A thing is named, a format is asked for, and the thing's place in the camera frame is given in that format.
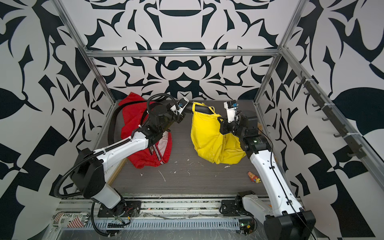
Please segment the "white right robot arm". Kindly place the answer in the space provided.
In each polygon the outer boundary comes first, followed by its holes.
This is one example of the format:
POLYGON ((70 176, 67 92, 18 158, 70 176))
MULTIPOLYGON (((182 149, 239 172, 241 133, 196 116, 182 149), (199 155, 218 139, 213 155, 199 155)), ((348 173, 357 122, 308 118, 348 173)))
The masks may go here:
POLYGON ((232 134, 256 168, 271 204, 261 202, 255 194, 241 196, 242 208, 264 227, 269 240, 316 239, 313 230, 316 218, 306 211, 288 187, 274 157, 274 145, 258 127, 258 117, 244 115, 236 109, 227 110, 218 118, 221 134, 232 134))

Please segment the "red trousers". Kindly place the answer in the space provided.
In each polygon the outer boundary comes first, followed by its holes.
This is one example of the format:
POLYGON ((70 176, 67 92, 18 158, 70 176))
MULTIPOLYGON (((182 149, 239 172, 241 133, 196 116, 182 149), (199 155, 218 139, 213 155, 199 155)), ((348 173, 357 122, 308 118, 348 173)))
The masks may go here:
POLYGON ((121 139, 130 138, 128 143, 128 159, 137 169, 158 167, 169 162, 173 146, 172 134, 165 131, 159 135, 160 140, 150 144, 143 129, 140 129, 149 118, 147 101, 136 93, 129 93, 119 106, 123 108, 124 126, 121 139))

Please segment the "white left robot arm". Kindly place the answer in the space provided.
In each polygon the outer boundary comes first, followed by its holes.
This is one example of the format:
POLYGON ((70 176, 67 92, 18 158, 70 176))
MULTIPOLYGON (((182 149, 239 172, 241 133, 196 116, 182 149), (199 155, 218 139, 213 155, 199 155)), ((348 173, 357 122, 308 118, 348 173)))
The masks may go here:
POLYGON ((156 94, 146 102, 147 115, 131 136, 95 151, 83 150, 58 181, 54 196, 67 199, 83 196, 100 203, 114 217, 125 213, 126 201, 105 180, 105 171, 124 158, 154 146, 173 123, 180 123, 186 112, 192 110, 187 98, 176 101, 169 94, 156 94))

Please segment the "yellow trousers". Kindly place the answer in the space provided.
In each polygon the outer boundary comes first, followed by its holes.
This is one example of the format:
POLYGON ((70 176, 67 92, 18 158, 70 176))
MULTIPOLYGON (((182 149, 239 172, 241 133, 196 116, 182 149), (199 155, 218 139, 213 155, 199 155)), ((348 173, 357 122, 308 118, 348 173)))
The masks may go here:
POLYGON ((218 119, 202 120, 192 117, 191 140, 198 156, 213 164, 238 164, 246 153, 238 137, 222 135, 218 119))

